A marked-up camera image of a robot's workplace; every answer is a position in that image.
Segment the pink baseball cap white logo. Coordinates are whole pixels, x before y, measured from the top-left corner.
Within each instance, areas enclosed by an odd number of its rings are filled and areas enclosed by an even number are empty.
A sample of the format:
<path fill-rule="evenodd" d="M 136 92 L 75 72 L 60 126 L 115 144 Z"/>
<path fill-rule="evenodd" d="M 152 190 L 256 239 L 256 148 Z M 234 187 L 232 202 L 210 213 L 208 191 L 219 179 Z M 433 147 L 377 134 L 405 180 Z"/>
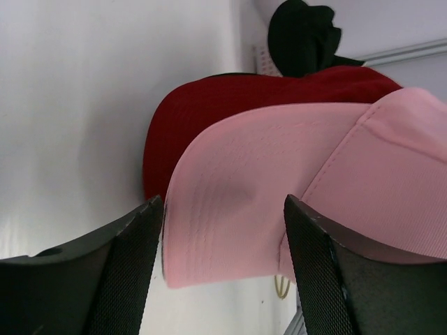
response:
<path fill-rule="evenodd" d="M 404 88 L 372 104 L 276 105 L 206 128 L 166 195 L 167 285 L 294 278 L 288 195 L 381 243 L 445 258 L 446 104 Z"/>

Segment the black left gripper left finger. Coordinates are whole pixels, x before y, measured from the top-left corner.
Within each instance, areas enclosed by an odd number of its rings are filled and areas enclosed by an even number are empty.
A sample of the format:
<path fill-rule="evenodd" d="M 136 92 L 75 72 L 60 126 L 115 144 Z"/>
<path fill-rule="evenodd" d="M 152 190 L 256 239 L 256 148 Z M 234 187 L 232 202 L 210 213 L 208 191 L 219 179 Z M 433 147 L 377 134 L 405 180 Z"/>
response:
<path fill-rule="evenodd" d="M 138 334 L 163 222 L 158 196 L 40 252 L 1 261 L 2 334 Z"/>

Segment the black baseball cap gold logo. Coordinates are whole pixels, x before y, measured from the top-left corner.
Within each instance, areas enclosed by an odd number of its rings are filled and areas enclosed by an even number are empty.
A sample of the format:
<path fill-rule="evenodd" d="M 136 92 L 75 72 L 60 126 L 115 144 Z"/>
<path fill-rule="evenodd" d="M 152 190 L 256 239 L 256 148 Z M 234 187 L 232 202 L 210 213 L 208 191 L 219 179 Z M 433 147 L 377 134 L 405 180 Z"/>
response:
<path fill-rule="evenodd" d="M 268 28 L 268 50 L 284 77 L 304 77 L 334 66 L 363 66 L 364 61 L 337 56 L 342 30 L 333 24 L 328 6 L 288 0 L 274 12 Z"/>

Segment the red baseball cap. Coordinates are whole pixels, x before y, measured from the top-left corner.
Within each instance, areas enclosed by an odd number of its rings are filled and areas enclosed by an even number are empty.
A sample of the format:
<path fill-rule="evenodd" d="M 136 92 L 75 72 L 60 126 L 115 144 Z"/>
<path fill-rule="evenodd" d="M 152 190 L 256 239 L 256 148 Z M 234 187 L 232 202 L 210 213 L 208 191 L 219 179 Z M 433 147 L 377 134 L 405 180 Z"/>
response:
<path fill-rule="evenodd" d="M 173 170 L 191 141 L 235 114 L 290 103 L 374 103 L 401 85 L 366 67 L 336 66 L 301 78 L 249 73 L 213 75 L 183 84 L 159 104 L 142 160 L 145 198 L 164 198 Z"/>

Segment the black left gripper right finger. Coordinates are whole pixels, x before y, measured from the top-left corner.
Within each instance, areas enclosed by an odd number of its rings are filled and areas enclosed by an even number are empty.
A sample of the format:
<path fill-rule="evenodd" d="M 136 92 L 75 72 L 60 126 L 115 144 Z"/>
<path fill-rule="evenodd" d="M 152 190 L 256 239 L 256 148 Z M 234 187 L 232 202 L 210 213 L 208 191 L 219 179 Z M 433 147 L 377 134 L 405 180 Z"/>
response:
<path fill-rule="evenodd" d="M 308 334 L 445 334 L 446 261 L 370 239 L 289 195 L 286 236 Z"/>

